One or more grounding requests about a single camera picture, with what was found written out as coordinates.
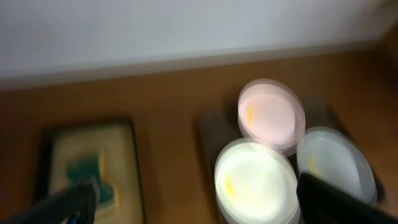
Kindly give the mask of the pink plate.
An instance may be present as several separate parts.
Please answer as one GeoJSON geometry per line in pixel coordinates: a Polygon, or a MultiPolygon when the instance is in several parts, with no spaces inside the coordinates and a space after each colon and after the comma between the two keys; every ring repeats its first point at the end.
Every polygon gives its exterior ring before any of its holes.
{"type": "Polygon", "coordinates": [[[288,86],[257,79],[246,84],[239,94],[238,124],[244,137],[289,157],[296,153],[305,134],[305,110],[288,86]]]}

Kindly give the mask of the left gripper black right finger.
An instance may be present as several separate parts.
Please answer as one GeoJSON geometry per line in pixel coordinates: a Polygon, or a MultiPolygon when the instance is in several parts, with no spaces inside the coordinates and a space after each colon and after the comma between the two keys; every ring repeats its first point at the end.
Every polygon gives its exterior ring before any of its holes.
{"type": "Polygon", "coordinates": [[[297,197],[306,224],[397,224],[397,219],[309,173],[300,175],[297,197]]]}

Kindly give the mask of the green and yellow sponge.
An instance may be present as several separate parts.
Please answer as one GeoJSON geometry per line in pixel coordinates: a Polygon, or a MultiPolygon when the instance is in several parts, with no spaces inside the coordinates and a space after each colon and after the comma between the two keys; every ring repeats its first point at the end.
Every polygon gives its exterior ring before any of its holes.
{"type": "Polygon", "coordinates": [[[95,177],[99,187],[99,207],[117,207],[119,192],[106,167],[106,157],[102,152],[92,152],[73,158],[66,164],[67,179],[71,183],[95,177]]]}

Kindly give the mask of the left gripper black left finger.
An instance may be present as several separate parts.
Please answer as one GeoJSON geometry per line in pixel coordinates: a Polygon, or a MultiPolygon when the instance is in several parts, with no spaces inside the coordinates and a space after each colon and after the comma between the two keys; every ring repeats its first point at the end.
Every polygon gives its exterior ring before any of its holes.
{"type": "Polygon", "coordinates": [[[99,204],[99,183],[96,177],[69,185],[39,201],[29,209],[3,220],[3,224],[87,223],[93,224],[99,204]]]}

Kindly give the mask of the cream white plate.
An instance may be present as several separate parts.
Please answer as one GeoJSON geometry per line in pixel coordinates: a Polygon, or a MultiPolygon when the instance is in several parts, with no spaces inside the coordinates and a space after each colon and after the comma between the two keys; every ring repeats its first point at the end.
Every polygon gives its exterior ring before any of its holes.
{"type": "Polygon", "coordinates": [[[277,151],[237,139],[219,153],[214,183],[216,200],[227,223],[299,223],[297,178],[277,151]]]}

